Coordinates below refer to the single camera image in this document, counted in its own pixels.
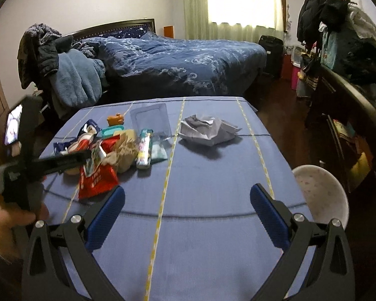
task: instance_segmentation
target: phone screen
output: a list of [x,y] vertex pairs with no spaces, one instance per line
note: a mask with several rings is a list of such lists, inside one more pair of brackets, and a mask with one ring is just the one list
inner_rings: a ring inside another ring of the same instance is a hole
[[22,105],[18,105],[13,109],[7,117],[6,135],[4,138],[4,144],[10,145],[18,139],[18,132],[20,129],[20,120],[22,113]]

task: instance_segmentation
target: window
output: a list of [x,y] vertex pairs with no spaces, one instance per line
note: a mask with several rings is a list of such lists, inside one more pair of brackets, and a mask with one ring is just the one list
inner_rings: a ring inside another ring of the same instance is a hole
[[283,31],[281,0],[208,0],[209,21]]

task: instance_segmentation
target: blue comforter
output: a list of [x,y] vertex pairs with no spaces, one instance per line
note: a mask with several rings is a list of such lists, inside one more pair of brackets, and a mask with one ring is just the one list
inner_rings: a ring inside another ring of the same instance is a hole
[[266,65],[258,44],[228,40],[175,40],[147,33],[141,39],[93,37],[108,72],[126,100],[182,96],[240,96]]

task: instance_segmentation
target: bed headboard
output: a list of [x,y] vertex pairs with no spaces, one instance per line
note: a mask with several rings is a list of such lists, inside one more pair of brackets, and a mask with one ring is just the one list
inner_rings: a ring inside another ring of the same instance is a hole
[[83,40],[89,37],[96,37],[104,33],[116,32],[123,28],[128,28],[137,25],[148,25],[153,33],[156,33],[155,19],[136,19],[136,20],[126,20],[123,22],[112,22],[110,24],[103,24],[95,27],[90,27],[86,29],[79,30],[77,32],[71,33],[74,36],[74,42]]

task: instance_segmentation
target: silver screw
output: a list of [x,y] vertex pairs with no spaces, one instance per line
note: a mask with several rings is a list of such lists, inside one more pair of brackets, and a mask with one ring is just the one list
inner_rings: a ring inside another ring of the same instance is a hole
[[334,226],[338,227],[338,228],[341,226],[341,222],[340,222],[340,220],[339,220],[339,219],[336,219],[336,218],[333,218],[333,219],[332,219],[332,224],[333,224]]
[[37,222],[35,223],[35,227],[38,228],[38,229],[42,228],[43,225],[44,225],[44,222],[43,222],[43,221],[37,221]]
[[297,213],[297,214],[294,214],[294,219],[297,222],[303,222],[303,221],[305,221],[305,216],[302,215],[302,214]]
[[81,215],[74,215],[71,217],[71,223],[77,224],[81,221]]

